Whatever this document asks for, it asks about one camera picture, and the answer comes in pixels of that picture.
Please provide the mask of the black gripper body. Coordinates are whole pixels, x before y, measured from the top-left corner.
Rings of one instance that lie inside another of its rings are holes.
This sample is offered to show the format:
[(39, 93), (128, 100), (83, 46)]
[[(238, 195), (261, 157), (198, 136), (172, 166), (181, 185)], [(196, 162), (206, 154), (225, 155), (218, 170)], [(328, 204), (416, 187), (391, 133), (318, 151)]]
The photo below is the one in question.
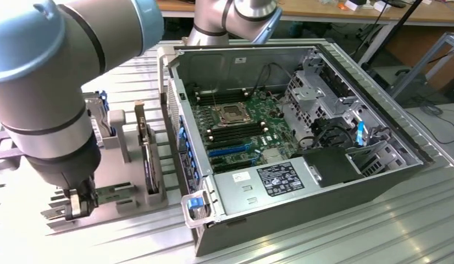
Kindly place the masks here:
[(91, 134), (86, 143), (65, 156), (50, 159), (26, 156), (26, 160), (47, 184), (87, 191), (101, 161), (95, 136)]

